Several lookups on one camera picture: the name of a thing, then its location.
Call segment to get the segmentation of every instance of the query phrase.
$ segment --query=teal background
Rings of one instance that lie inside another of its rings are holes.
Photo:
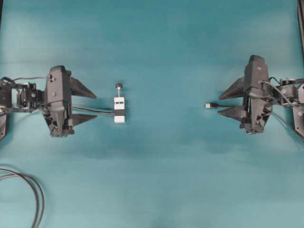
[[[40,113],[13,114],[0,165],[41,182],[43,228],[304,227],[295,134],[272,116],[248,136],[204,109],[252,54],[270,76],[303,77],[296,0],[5,0],[0,75],[65,65],[98,96],[73,97],[89,108],[112,108],[122,82],[127,122],[101,115],[51,138]],[[0,182],[0,227],[30,227],[33,212],[22,181]]]

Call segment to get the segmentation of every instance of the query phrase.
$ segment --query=bolt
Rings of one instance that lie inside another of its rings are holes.
[[[117,84],[115,85],[115,87],[116,87],[116,89],[118,90],[118,97],[120,97],[120,90],[122,89],[123,84],[117,83]]]
[[[31,96],[32,98],[35,98],[35,97],[36,97],[36,93],[35,93],[35,92],[31,92],[30,96]]]

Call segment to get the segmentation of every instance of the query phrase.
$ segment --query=wire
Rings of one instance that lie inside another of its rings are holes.
[[[4,115],[7,115],[8,113],[0,113],[0,117],[1,116],[4,116]]]
[[[279,85],[281,85],[281,83],[275,77],[270,77],[269,81],[271,81],[271,79],[274,79]]]
[[[92,113],[99,113],[99,114],[108,114],[108,115],[114,115],[114,112],[104,112],[104,111],[98,111],[94,109],[89,109],[89,108],[80,108],[80,107],[72,107],[75,110],[80,110],[80,111],[86,111],[86,112],[92,112]]]
[[[270,82],[259,80],[258,83],[266,83],[268,85],[271,85],[287,101],[287,103],[289,103],[292,107],[297,108],[297,106],[291,103],[290,100],[277,87],[275,87]]]
[[[13,79],[13,81],[17,81],[17,80],[34,80],[34,79],[46,79],[46,80],[52,81],[52,79],[49,78],[49,77],[18,77],[18,78]]]
[[[282,121],[290,130],[292,130],[293,132],[295,132],[302,140],[304,140],[304,137],[295,130],[295,128],[293,128],[286,120],[284,120],[279,114],[275,113],[275,112],[271,112],[272,115],[274,115],[277,119],[279,119],[280,121]]]
[[[232,108],[232,107],[237,107],[237,105],[219,105],[218,104],[218,107],[220,107],[220,108]]]
[[[38,182],[34,178],[32,178],[32,177],[30,177],[28,175],[21,174],[21,173],[16,173],[16,172],[14,172],[12,170],[0,169],[0,171],[5,171],[5,172],[8,172],[8,173],[11,173],[9,175],[5,175],[5,176],[0,177],[0,180],[6,179],[6,178],[10,178],[10,177],[20,177],[21,179],[23,179],[30,186],[30,188],[32,189],[32,191],[34,193],[35,201],[36,201],[35,216],[34,216],[31,228],[38,228],[39,225],[40,225],[40,223],[41,223],[41,220],[42,220],[42,216],[43,216],[43,213],[44,213],[44,205],[45,205],[44,194],[43,194],[43,191],[42,191],[40,185],[38,184]],[[37,191],[36,191],[35,187],[27,179],[30,179],[31,181],[35,182],[37,184],[39,192],[40,192],[42,206],[41,206],[41,213],[40,213],[39,218],[38,218],[39,197],[38,197],[38,194],[37,194]]]

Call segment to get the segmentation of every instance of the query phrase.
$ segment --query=white connector block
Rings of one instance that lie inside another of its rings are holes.
[[[114,97],[114,122],[125,123],[125,104],[124,97]]]

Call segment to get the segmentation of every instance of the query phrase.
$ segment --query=usb connector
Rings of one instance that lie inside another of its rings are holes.
[[[219,105],[217,103],[205,103],[205,108],[218,108]]]

